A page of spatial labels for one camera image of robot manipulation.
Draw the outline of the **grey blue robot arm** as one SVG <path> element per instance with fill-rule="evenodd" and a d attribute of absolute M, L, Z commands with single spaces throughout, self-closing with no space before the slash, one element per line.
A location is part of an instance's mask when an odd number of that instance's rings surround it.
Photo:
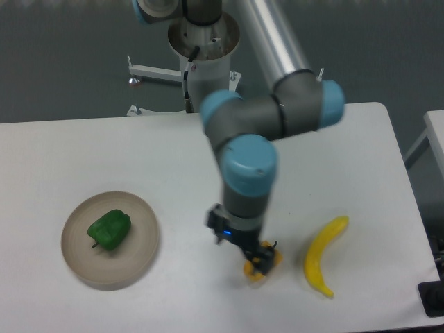
<path fill-rule="evenodd" d="M 200 115 L 223 182 L 221 203 L 207 226 L 218 240 L 238 246 L 252 274 L 268 274 L 280 262 L 274 245 L 260 241 L 277 175 L 277 139 L 338 123 L 345 97 L 321 80 L 309 63 L 277 1 L 238 1 L 237 8 L 270 94 L 243 99 L 228 88 L 228 61 L 239 43 L 239 25 L 221 1 L 134 1 L 146 24 L 170 23 L 171 48 L 183 59 L 181 83 L 187 113 Z"/>

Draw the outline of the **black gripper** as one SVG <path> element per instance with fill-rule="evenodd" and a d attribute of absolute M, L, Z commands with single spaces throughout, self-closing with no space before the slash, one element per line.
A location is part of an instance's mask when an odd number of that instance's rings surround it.
<path fill-rule="evenodd" d="M 229 213 L 217 203 L 207 215 L 207 227 L 212 229 L 216 244 L 223 240 L 242 248 L 255 247 L 260 243 L 259 236 L 264 224 L 264 214 L 243 218 Z M 266 276 L 275 266 L 276 243 L 260 243 L 256 249 L 247 253 L 244 264 L 246 276 Z"/>

